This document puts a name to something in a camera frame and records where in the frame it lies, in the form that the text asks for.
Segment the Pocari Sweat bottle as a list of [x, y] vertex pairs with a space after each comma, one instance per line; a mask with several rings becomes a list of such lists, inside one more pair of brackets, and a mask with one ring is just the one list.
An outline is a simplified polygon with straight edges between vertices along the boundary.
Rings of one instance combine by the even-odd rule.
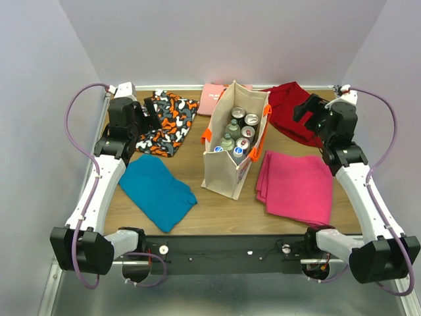
[[223, 150], [224, 149], [222, 148], [222, 146], [219, 146], [219, 145], [214, 148], [214, 152], [221, 152]]
[[235, 147], [232, 151], [232, 157], [236, 165], [240, 165], [245, 159], [244, 150], [241, 147]]

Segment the beige canvas tote bag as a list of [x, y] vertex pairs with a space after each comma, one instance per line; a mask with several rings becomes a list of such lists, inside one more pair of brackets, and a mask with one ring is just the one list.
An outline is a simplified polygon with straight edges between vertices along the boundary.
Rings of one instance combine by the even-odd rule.
[[[251, 163], [258, 161], [262, 152], [272, 113], [269, 95], [269, 92], [248, 90], [236, 82], [222, 93], [201, 139], [205, 145], [203, 153], [205, 178], [202, 187], [234, 200], [239, 198]], [[220, 145], [231, 111], [236, 106], [244, 109], [247, 114], [257, 116], [257, 135], [251, 142], [250, 150], [238, 163], [229, 151], [214, 150]]]

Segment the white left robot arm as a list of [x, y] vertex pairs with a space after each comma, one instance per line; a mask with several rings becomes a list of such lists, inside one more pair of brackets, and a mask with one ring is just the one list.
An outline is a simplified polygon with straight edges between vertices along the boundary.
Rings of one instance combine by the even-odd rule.
[[81, 198], [64, 226], [50, 235], [53, 251], [62, 269], [77, 275], [105, 275], [113, 261], [127, 255], [132, 260], [145, 255], [145, 233], [122, 227], [103, 234], [112, 196], [136, 149], [145, 118], [135, 97], [115, 97], [109, 103], [109, 123], [95, 144], [93, 168]]

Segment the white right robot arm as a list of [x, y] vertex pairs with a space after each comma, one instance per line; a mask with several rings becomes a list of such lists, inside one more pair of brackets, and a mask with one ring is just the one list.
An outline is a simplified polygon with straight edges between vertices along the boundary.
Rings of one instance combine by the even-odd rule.
[[293, 110], [295, 122], [310, 115], [304, 126], [320, 138], [323, 161], [345, 190], [362, 230], [362, 240], [355, 240], [330, 226], [310, 228], [303, 251], [311, 258], [326, 252], [342, 260], [361, 284], [408, 277], [412, 288], [420, 242], [407, 236], [387, 209], [372, 179], [373, 169], [353, 140], [356, 105], [356, 91], [347, 90], [333, 101], [312, 94]]

